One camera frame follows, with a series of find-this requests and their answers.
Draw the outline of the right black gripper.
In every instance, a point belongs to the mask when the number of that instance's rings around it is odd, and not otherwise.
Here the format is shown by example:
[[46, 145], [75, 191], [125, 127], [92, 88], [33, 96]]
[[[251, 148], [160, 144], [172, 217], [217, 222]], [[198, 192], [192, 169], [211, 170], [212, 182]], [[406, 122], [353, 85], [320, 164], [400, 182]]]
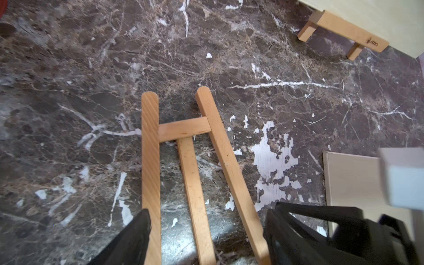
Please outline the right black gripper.
[[[405, 224], [388, 215], [378, 222], [365, 219], [361, 209], [346, 206], [312, 206], [279, 202], [275, 210], [288, 215], [288, 223], [328, 261], [327, 265], [417, 265], [418, 254]], [[293, 215], [337, 224], [323, 236]]]

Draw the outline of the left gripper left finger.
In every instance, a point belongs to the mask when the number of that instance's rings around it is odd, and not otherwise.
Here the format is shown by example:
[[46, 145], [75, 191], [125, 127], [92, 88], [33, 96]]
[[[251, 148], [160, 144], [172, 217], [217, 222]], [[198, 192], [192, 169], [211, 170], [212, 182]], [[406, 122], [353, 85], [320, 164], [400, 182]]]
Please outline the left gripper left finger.
[[143, 209], [88, 265], [143, 265], [150, 233], [150, 214]]

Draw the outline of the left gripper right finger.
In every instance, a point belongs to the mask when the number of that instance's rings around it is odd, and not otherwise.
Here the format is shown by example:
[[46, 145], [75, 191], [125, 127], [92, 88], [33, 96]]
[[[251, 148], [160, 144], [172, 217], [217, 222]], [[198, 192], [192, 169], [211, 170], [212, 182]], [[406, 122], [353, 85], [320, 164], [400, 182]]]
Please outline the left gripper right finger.
[[267, 242], [273, 265], [328, 264], [328, 261], [289, 225], [287, 214], [270, 209], [266, 214], [263, 237]]

